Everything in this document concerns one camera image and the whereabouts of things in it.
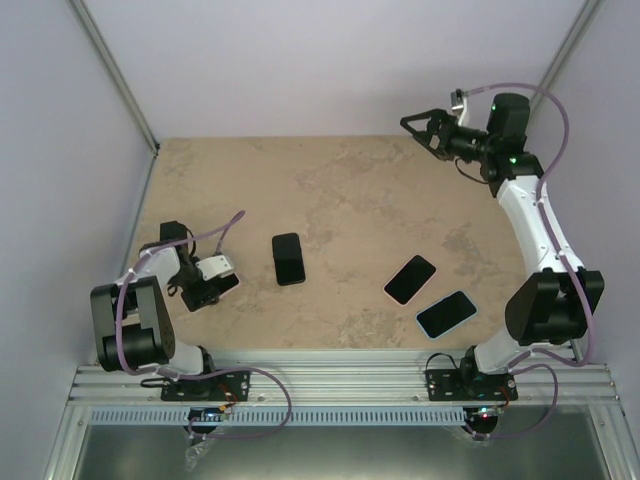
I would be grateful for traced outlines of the light pink phone case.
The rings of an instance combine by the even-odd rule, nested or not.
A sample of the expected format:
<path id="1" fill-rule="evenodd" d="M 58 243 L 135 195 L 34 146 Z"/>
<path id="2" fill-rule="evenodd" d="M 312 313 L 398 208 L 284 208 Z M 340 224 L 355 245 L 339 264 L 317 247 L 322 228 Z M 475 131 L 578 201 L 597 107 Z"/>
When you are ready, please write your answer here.
<path id="1" fill-rule="evenodd" d="M 233 274 L 231 274 L 231 275 L 229 275 L 227 277 L 224 277 L 224 279 L 226 281 L 226 286 L 223 288 L 223 293 L 222 293 L 221 297 L 240 285 L 240 279 L 235 273 L 233 273 Z"/>

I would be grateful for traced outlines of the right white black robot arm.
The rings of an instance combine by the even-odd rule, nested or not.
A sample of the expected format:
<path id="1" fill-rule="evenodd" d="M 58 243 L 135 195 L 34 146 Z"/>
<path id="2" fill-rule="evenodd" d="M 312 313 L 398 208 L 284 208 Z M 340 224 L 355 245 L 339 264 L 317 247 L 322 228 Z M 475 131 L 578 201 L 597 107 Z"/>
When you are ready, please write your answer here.
<path id="1" fill-rule="evenodd" d="M 482 181 L 504 210 L 520 247 L 526 281 L 507 302 L 502 329 L 470 347 L 459 366 L 459 387 L 481 399 L 513 378 L 513 368 L 549 345 L 582 338 L 604 291 L 604 278 L 573 252 L 550 205 L 547 169 L 526 151 L 530 101 L 499 93 L 482 130 L 466 126 L 468 93 L 452 93 L 450 110 L 401 118 L 411 137 L 441 161 L 477 162 Z"/>

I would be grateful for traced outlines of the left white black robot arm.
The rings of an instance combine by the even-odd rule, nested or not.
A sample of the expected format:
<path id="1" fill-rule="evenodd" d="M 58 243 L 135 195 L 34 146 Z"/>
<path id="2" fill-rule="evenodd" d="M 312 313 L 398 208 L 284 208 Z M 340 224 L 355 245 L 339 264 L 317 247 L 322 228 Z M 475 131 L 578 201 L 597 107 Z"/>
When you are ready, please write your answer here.
<path id="1" fill-rule="evenodd" d="M 194 243 L 186 225 L 162 223 L 159 240 L 143 245 L 122 277 L 94 288 L 90 304 L 98 362 L 105 371 L 184 377 L 195 398 L 207 399 L 218 390 L 219 376 L 206 349 L 176 339 L 164 295 L 179 293 L 190 312 L 214 305 L 235 267 L 219 251 L 199 258 Z"/>

